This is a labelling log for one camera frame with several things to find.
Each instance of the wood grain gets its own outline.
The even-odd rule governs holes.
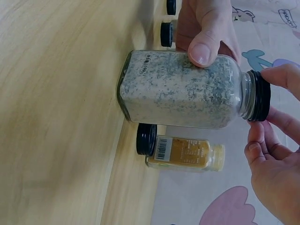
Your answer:
[[[135,155],[135,125],[111,177],[124,121],[115,86],[130,50],[155,48],[163,7],[0,0],[0,224],[147,224],[158,174]]]

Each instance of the black lid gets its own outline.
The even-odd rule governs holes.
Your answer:
[[[153,155],[157,130],[157,125],[144,123],[139,124],[136,135],[136,152],[139,155]]]
[[[171,22],[162,22],[160,25],[160,43],[163,47],[171,47],[173,42],[173,25]]]
[[[167,14],[176,15],[176,0],[167,0]]]
[[[251,70],[255,82],[255,106],[249,121],[265,121],[270,110],[271,87],[258,71]]]

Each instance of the spice jar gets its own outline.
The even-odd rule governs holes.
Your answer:
[[[157,169],[185,172],[221,171],[225,160],[223,145],[207,140],[157,135],[157,125],[139,124],[136,151],[145,163]]]
[[[237,117],[264,121],[270,96],[270,84],[259,72],[241,72],[229,56],[218,55],[211,66],[199,68],[177,51],[132,51],[117,88],[132,122],[211,129]]]

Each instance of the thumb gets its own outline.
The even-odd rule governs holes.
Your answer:
[[[250,142],[245,147],[245,155],[252,173],[263,161],[266,160],[262,148],[258,142]]]
[[[222,34],[225,34],[226,20],[218,18],[216,13],[209,12],[202,19],[201,32],[195,36],[187,50],[189,59],[196,66],[208,67],[216,59]]]

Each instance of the hand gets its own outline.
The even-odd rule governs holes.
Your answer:
[[[187,51],[196,66],[211,65],[217,54],[240,63],[230,0],[183,0],[176,31],[176,50]]]
[[[293,65],[262,71],[268,82],[288,89],[300,100],[300,69]],[[270,123],[300,145],[300,121],[275,108],[267,120],[251,122],[245,147],[252,187],[262,204],[285,225],[300,224],[300,152],[283,146]]]

